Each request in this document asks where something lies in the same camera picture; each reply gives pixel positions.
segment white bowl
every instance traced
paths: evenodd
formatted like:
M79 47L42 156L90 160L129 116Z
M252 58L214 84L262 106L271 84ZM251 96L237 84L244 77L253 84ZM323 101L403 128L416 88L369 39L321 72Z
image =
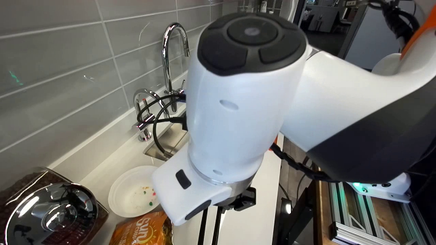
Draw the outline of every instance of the white bowl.
M155 169L154 166L131 169L112 184L108 203L116 215L133 218L159 205L151 184L151 174Z

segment sink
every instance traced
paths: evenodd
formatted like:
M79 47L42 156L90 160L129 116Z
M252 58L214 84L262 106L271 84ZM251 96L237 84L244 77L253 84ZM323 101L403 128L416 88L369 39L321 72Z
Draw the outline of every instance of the sink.
M159 136L161 145L170 155L163 155L163 152L153 141L146 150L144 154L161 160L168 160L174 155L189 139L188 131L181 128L181 124L172 124L168 129Z

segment wall tile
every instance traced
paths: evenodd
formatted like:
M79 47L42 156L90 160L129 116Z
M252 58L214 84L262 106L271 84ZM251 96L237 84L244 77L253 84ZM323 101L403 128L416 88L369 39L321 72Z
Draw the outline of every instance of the wall tile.
M105 19L151 12L169 11L176 8L176 0L97 0Z
M180 11L178 20L185 27L185 30L203 26L210 22L210 7Z
M0 39L0 95L110 56L102 24Z
M158 90L163 86L163 69L158 68L143 77L127 84L125 94L129 102L129 107L133 107L133 96L138 90L147 88L147 90Z
M189 8L196 5L207 5L211 0L180 0L177 1L177 8Z
M95 137L86 147L71 155L65 162L54 167L54 171L79 182L103 159L116 151L123 143L138 133L133 128L135 113L123 118L106 132Z
M170 75L172 75L172 79L176 79L177 76L180 76L185 69L183 69L183 67L180 65L181 64L181 58L184 57L180 57L180 58L176 58L176 60L172 60L170 61ZM147 73L146 76L129 83L125 86L125 94L127 94L127 98L128 98L128 102L129 102L129 107L133 107L133 96L135 96L135 92L138 90L142 90L142 88L147 88L147 90L153 90L153 91L157 91L158 88L161 88L163 86L163 69L162 68L158 68L150 73Z
M0 99L0 148L120 87L113 61Z
M3 0L0 3L0 35L35 28L99 20L91 0Z
M211 7L211 22L217 20L222 16L222 4L217 4Z
M35 166L48 166L127 110L123 90L3 152L1 189Z
M106 23L116 54L162 39L163 30L176 22L176 12Z
M162 65L162 45L154 43L133 53L117 57L118 71L127 83L159 65Z

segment black cable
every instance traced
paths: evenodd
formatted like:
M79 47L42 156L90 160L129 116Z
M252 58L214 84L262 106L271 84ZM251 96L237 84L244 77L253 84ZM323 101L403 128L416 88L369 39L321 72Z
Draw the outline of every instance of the black cable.
M158 120L159 117L162 116L162 113L165 111L165 109L170 106L170 103L166 103L163 105L163 107L158 111L158 114L155 116L155 120L153 121L153 140L154 140L154 144L158 147L158 150L166 156L166 158L170 158L173 156L172 154L166 152L166 150L162 147L159 139L158 139L158 132L157 132L157 128L158 128Z
M204 245L204 230L206 230L206 222L207 222L207 209L208 208L206 208L203 211L203 215L202 215L202 224L200 224L200 234L199 234L198 245Z
M411 194L410 199L416 199L417 196L420 196L424 192L424 189L432 182L433 178L435 178L435 175L429 175L425 180L425 182L420 186L420 189L414 194Z
M184 117L170 117L170 118L162 118L162 120L155 120L157 122L173 122L173 124L183 124Z
M407 174L420 175L420 177L428 177L430 174L418 173L418 171L407 171Z
M316 181L327 181L327 182L338 182L335 180L331 180L324 171L313 171L312 169L308 169L300 162L296 162L292 156L289 156L286 152L283 152L275 143L270 147L270 150L281 159L286 160L287 165L296 170L302 171L309 178Z
M417 159L416 163L413 163L413 165L417 165L418 162L422 162L424 159L426 159L429 155L432 155L432 152L433 152L435 150L436 150L436 144L432 145L430 148L428 148L428 150L424 152L424 155L422 155L420 159Z
M302 159L302 162L301 162L301 163L302 163L304 166L307 166L307 165L308 165L308 162L309 162L309 156L304 156L304 159Z
M278 184L278 186L282 189L282 192L283 192L283 194L286 196L286 199L290 200L286 189L283 188L283 185L282 185L282 184Z
M218 245L218 237L219 237L219 226L221 226L221 215L225 212L223 207L218 207L217 218L215 218L215 227L214 227L214 235L212 235L212 245Z
M142 114L148 110L154 103L159 102L159 101L163 101L163 99L168 99L168 98L178 98L178 101L185 101L187 99L187 95L185 94L170 94L170 95L165 95L165 96L161 96L158 99L154 99L151 103L148 103L147 106L144 106L143 109L140 109L138 111L138 116L136 116L136 121L138 122L144 122L142 120Z
M300 199L300 186L301 186L304 177L305 177L305 174L301 175L298 185L297 185L297 200Z
M395 34L398 39L403 41L406 45L413 34L420 28L420 23L414 13L402 11L399 7L399 0L384 1L384 0L368 0L368 7L375 9L381 9L384 20L390 30Z

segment black wire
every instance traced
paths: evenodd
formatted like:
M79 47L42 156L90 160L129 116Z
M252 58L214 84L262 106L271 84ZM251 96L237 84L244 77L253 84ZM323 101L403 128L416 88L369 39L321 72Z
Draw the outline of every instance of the black wire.
M283 188L283 185L282 185L282 184L278 184L278 186L282 189L282 192L283 192L283 194L286 196L286 199L290 200L286 189Z
M418 171L407 171L407 174L420 175L420 177L428 177L430 174L418 173Z
M204 230L206 230L206 222L207 222L207 209L208 208L206 208L203 211L203 215L202 215L202 224L200 224L200 234L199 234L198 245L204 245Z
M140 110L138 111L136 121L138 121L138 122L144 122L144 121L142 120L142 114L143 114L146 110L148 110L154 103L157 103L157 102L159 102L159 101L163 101L163 99L168 99L168 98L178 98L180 101L184 101L184 99L187 98L187 95L185 95L185 94L170 94L170 95L165 95L165 96L161 96L161 98L158 98L158 99L154 99L151 103L148 103L147 106L144 106L143 109L140 109Z
M418 158L417 160L416 160L416 163L418 163L418 162L422 162L424 159L426 159L429 155L432 155L432 152L436 150L436 144L435 145L432 145L429 150L426 150L426 152L421 156L421 158Z
M214 226L214 235L212 235L212 245L218 245L218 237L219 237L219 226L221 226L221 216L225 212L223 207L218 207L217 218L215 218L215 226Z
M178 122L178 124L183 124L184 122L184 117L170 117L170 118L162 118L162 120L154 120L154 121L157 121L157 122Z
M305 177L305 174L301 175L298 185L297 185L297 200L300 199L300 186L301 186L304 177Z
M162 116L162 113L165 111L165 109L170 106L170 103L166 103L163 105L163 107L158 111L158 114L155 116L155 120L153 122L153 140L154 140L154 144L158 147L158 150L166 156L166 158L170 158L172 154L166 152L166 150L162 147L159 139L158 139L158 133L157 133L157 125L158 125L158 120L159 117Z
M308 165L308 162L309 162L309 156L304 156L304 159L302 159L302 165L304 165L304 166L307 166L307 165Z
M323 171L313 171L312 169L308 169L307 166L304 166L300 162L296 162L292 156L289 156L286 152L283 152L281 150L281 147L278 147L275 143L270 147L270 150L281 159L286 160L287 165L296 170L302 171L304 174L307 174L309 178L312 180L319 180L319 181L327 181L327 182L338 182L332 178L330 178L326 173Z
M417 18L414 15L405 12L405 11L399 11L398 15L403 16L409 20L409 23L413 27L413 31L417 31L420 28L420 22L417 20Z
M432 182L433 177L435 177L435 175L429 175L429 177L425 180L425 182L420 186L420 189L418 189L414 194L411 194L410 199L416 199L417 196L420 196L420 194L424 192L424 189Z

